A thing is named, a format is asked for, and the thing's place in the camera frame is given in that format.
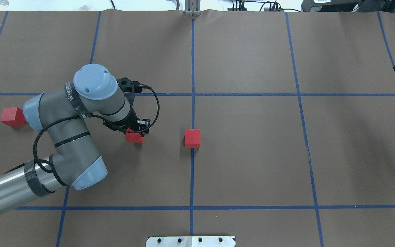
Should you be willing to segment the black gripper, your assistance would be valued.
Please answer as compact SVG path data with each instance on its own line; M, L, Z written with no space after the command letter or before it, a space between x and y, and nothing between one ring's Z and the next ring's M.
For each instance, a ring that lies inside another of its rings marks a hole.
M124 110L122 109L120 112L114 115L102 115L106 120L111 123L107 123L105 120L103 121L103 125L108 127L113 131L117 131L116 127L112 125L118 126L124 130L124 133L135 133L139 135L149 134L149 126L151 124L150 119L139 119L134 111L134 109L130 109L129 112L125 115Z

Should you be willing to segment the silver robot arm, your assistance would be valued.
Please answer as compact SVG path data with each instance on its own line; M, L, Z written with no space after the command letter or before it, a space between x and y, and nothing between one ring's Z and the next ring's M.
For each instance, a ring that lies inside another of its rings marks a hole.
M26 101L24 117L38 132L33 158L0 176L0 215L65 186L82 190L103 180L108 171L85 120L98 118L108 129L143 137L154 125L133 109L135 94L144 89L155 92L91 63L61 89Z

